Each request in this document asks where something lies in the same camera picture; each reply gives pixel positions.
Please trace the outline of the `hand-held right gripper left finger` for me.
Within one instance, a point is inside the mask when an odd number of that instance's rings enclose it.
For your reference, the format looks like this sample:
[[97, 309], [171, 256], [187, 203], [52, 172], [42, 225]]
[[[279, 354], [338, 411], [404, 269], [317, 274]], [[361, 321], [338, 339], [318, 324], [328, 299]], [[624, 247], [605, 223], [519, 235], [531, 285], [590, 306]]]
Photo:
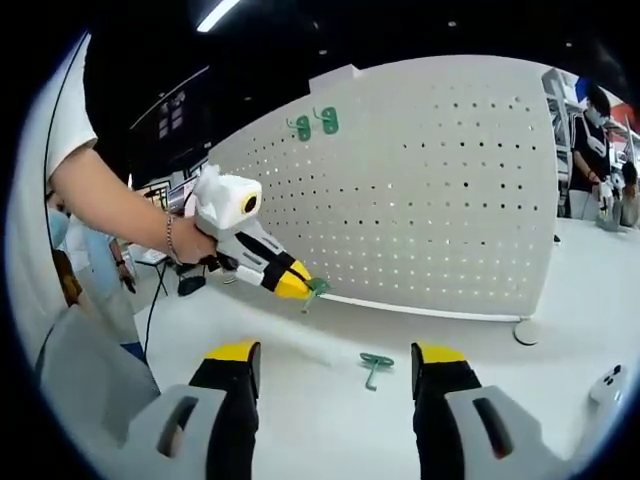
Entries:
[[250, 479], [259, 429], [261, 343], [209, 352], [129, 424], [127, 479]]

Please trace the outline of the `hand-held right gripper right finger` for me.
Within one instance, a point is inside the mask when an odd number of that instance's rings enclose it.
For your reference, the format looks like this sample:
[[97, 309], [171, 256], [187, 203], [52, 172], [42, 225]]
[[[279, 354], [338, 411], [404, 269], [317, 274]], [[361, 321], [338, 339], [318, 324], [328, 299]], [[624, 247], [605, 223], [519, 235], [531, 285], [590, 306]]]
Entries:
[[540, 422], [500, 388], [482, 385], [461, 352], [414, 342], [411, 358], [422, 479], [566, 477]]

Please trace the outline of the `person's left hand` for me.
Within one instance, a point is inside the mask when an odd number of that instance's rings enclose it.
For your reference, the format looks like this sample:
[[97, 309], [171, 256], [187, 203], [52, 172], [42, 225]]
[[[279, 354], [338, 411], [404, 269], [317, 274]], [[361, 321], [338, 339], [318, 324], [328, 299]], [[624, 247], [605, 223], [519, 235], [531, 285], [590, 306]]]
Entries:
[[193, 217], [170, 216], [166, 226], [169, 255], [180, 264], [202, 264], [210, 271], [222, 267], [216, 238], [203, 233]]

